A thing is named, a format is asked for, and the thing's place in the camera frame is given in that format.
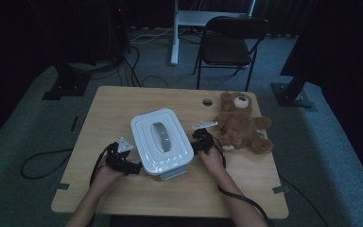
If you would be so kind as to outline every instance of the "person's left hand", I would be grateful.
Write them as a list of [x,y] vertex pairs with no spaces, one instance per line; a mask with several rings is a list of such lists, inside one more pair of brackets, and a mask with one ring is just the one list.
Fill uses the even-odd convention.
[[93,183],[90,186],[90,190],[95,191],[97,194],[102,196],[111,185],[124,175],[122,172],[115,171],[105,163],[106,155],[102,158],[100,168],[95,174]]

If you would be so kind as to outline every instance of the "chair leg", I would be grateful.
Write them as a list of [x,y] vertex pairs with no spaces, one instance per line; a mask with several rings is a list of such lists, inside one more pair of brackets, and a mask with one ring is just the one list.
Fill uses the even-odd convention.
[[197,54],[197,59],[196,59],[196,63],[194,64],[194,71],[193,71],[193,75],[196,74],[196,69],[197,69],[197,64],[199,63],[199,53]]
[[241,67],[238,66],[237,69],[234,71],[233,76],[237,75],[238,71],[240,71]]
[[249,77],[247,78],[246,88],[244,89],[245,92],[247,92],[249,90],[249,84],[250,84],[250,80],[251,80],[252,69],[254,68],[254,64],[255,64],[255,59],[256,59],[256,50],[254,51],[254,55],[253,55],[253,58],[251,61]]
[[199,81],[201,79],[201,66],[202,66],[202,59],[199,58],[199,74],[197,75],[197,90],[199,90]]

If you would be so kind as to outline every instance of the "teddy bear paw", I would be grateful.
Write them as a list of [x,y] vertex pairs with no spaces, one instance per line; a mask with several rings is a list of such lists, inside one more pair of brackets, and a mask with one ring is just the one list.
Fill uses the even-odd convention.
[[223,146],[222,147],[224,150],[233,150],[234,149],[234,146],[233,145],[230,145],[230,146]]

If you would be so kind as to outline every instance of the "chair backrest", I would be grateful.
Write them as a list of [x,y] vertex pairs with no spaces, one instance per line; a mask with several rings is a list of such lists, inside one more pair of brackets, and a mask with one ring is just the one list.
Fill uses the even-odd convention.
[[208,21],[204,28],[233,39],[264,40],[268,33],[268,21],[262,18],[217,16]]

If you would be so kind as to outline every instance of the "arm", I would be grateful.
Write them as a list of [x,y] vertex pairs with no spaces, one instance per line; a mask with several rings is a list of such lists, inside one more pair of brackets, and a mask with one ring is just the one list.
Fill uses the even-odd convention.
[[108,166],[102,166],[95,174],[93,183],[66,226],[87,226],[95,214],[101,197],[123,175],[123,173],[114,171]]
[[[220,155],[215,148],[210,148],[208,154],[200,151],[199,156],[221,188],[236,195],[244,196],[223,167]],[[267,226],[262,216],[251,204],[229,196],[225,196],[225,200],[235,226]]]

